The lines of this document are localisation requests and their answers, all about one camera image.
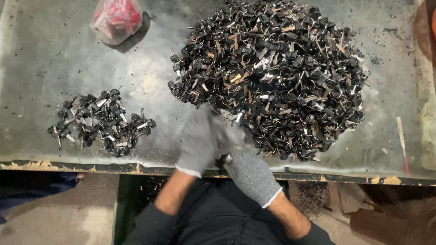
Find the metal sheet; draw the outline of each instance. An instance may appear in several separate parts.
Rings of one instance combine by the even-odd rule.
[[[348,176],[405,177],[403,151],[396,118],[401,117],[410,171],[416,178],[436,178],[421,164],[420,109],[414,67],[412,23],[414,2],[405,0],[320,2],[323,16],[356,31],[355,45],[370,71],[364,97],[365,121],[346,132],[320,162],[266,158],[272,169]],[[0,18],[0,161],[48,160],[70,163],[141,163],[167,167],[177,160],[177,135],[195,108],[177,101],[167,82],[175,79],[170,49],[179,51],[185,27],[210,16],[215,1],[140,1],[147,12],[139,33],[113,49],[100,43],[89,29],[97,1],[6,0]],[[397,28],[391,35],[384,28]],[[378,57],[379,65],[371,59]],[[57,142],[46,130],[57,122],[56,106],[75,94],[98,95],[119,88],[127,114],[145,108],[157,127],[140,137],[136,149],[119,159],[102,156],[95,144]],[[232,137],[250,154],[242,128],[230,127]]]

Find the metal table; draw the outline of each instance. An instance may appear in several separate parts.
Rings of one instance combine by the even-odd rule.
[[[362,92],[365,121],[340,135],[327,152],[317,153],[320,162],[267,157],[271,169],[315,174],[318,180],[325,176],[355,177],[367,183],[389,177],[394,184],[404,177],[435,180],[433,68],[415,48],[413,33],[421,1],[300,3],[318,6],[337,26],[351,26],[356,32],[354,44],[370,74],[369,86]],[[195,107],[176,100],[167,87],[176,77],[170,49],[178,52],[188,37],[186,26],[210,16],[217,5],[224,6],[223,1],[140,0],[146,12],[143,27],[116,48],[103,45],[89,28],[96,5],[97,1],[85,0],[6,0],[0,18],[1,168],[159,174],[158,170],[173,167],[179,154],[178,133]],[[374,58],[379,64],[371,63]],[[98,95],[113,88],[121,91],[128,115],[144,108],[145,116],[156,121],[151,135],[140,137],[131,154],[118,159],[101,155],[98,141],[80,150],[78,143],[64,140],[58,150],[57,141],[46,132],[58,121],[56,106],[76,94]],[[403,168],[397,117],[410,176]],[[257,152],[236,123],[222,123],[243,151]]]

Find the floor dirt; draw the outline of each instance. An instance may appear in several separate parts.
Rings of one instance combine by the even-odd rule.
[[[288,181],[292,204],[313,221],[328,200],[327,182]]]

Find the work glove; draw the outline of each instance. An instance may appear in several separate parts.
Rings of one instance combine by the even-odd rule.
[[[176,168],[186,174],[201,178],[204,170],[215,161],[220,143],[227,137],[221,125],[212,118],[211,108],[203,106],[186,122],[181,133],[181,154]]]
[[[263,160],[235,151],[226,157],[224,168],[236,186],[262,208],[268,207],[282,191]]]

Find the plastic bag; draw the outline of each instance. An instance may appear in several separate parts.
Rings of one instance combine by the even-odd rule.
[[[141,25],[142,8],[137,0],[100,0],[89,26],[103,43],[117,45]]]

